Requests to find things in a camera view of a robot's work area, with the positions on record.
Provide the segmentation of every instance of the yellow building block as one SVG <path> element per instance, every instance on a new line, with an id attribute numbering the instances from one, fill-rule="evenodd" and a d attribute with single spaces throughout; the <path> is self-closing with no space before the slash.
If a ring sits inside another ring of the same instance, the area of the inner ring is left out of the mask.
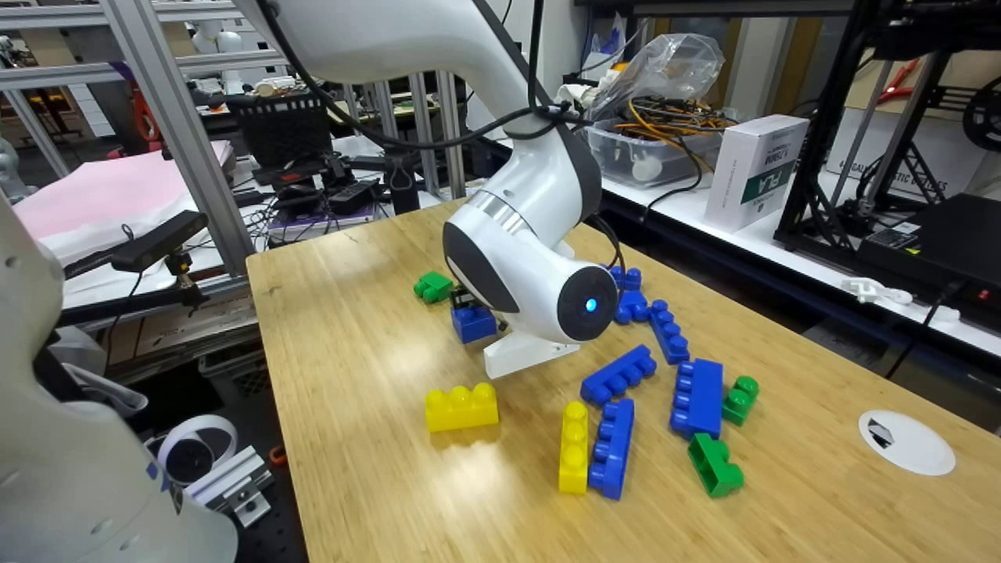
<path id="1" fill-rule="evenodd" d="M 453 429 L 478 429 L 478 424 L 497 424 L 497 393 L 487 382 L 478 382 L 470 388 L 453 392 L 431 392 L 424 398 L 424 429 L 430 431 L 453 431 Z"/>
<path id="2" fill-rule="evenodd" d="M 559 439 L 559 493 L 584 493 L 591 448 L 587 448 L 591 415 L 583 399 L 562 406 L 562 439 Z"/>

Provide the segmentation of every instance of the white box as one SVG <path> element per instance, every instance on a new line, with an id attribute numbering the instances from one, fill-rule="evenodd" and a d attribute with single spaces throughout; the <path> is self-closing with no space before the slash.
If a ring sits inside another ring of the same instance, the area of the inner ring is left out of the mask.
<path id="1" fill-rule="evenodd" d="M 705 218 L 734 232 L 781 208 L 803 139 L 806 118 L 795 115 L 725 128 Z"/>

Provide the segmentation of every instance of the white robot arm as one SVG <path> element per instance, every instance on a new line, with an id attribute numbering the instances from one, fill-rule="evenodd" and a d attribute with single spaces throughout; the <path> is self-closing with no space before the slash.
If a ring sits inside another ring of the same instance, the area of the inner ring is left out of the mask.
<path id="1" fill-rule="evenodd" d="M 462 76 L 494 115 L 530 107 L 530 69 L 485 0 L 238 0 L 310 76 L 344 85 L 424 69 Z M 558 254 L 597 213 L 601 171 L 583 139 L 544 113 L 507 123 L 509 164 L 445 224 L 452 273 L 509 324 L 487 351 L 507 374 L 597 337 L 616 309 L 612 279 Z"/>

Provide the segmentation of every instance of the green building block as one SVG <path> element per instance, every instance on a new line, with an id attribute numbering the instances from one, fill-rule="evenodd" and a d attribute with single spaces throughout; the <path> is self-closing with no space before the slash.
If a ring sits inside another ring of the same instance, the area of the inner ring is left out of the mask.
<path id="1" fill-rule="evenodd" d="M 750 374 L 737 374 L 737 382 L 731 382 L 723 399 L 723 415 L 734 424 L 744 424 L 754 399 L 758 399 L 758 382 Z"/>
<path id="2" fill-rule="evenodd" d="M 453 282 L 440 273 L 424 273 L 415 279 L 412 284 L 412 294 L 422 299 L 422 304 L 437 304 L 452 294 Z"/>
<path id="3" fill-rule="evenodd" d="M 730 451 L 723 441 L 712 441 L 709 434 L 695 431 L 689 445 L 689 459 L 699 477 L 706 486 L 709 497 L 725 497 L 744 489 L 744 471 L 734 463 L 730 463 Z"/>

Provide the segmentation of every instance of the blue lego brick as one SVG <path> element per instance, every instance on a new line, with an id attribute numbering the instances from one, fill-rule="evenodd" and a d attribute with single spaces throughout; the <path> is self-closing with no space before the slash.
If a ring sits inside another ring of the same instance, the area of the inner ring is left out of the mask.
<path id="1" fill-rule="evenodd" d="M 695 431 L 720 441 L 723 424 L 723 367 L 695 361 L 678 367 L 671 429 L 690 439 Z"/>
<path id="2" fill-rule="evenodd" d="M 660 340 L 660 351 L 662 351 L 662 361 L 671 367 L 678 367 L 678 362 L 689 362 L 689 340 L 676 323 L 676 317 L 667 309 L 662 299 L 655 299 L 650 309 L 648 309 L 648 323 Z"/>
<path id="3" fill-rule="evenodd" d="M 648 318 L 648 296 L 638 292 L 623 292 L 616 307 L 616 324 L 644 323 Z"/>
<path id="4" fill-rule="evenodd" d="M 641 292 L 644 289 L 644 276 L 638 268 L 612 266 L 612 282 L 619 292 Z"/>
<path id="5" fill-rule="evenodd" d="M 630 445 L 635 403 L 616 399 L 601 409 L 601 424 L 591 451 L 587 489 L 601 497 L 619 500 L 625 489 Z"/>
<path id="6" fill-rule="evenodd" d="M 461 340 L 482 340 L 487 333 L 497 333 L 497 318 L 487 307 L 472 304 L 472 307 L 453 307 L 452 309 L 452 324 L 458 327 Z"/>
<path id="7" fill-rule="evenodd" d="M 648 318 L 648 296 L 641 292 L 641 273 L 638 268 L 612 268 L 612 282 L 619 289 L 619 307 L 616 307 L 616 324 L 641 323 Z"/>
<path id="8" fill-rule="evenodd" d="M 650 347 L 638 343 L 610 367 L 597 370 L 583 382 L 583 398 L 593 406 L 610 403 L 612 398 L 625 393 L 625 388 L 635 388 L 638 382 L 650 379 L 657 372 Z"/>

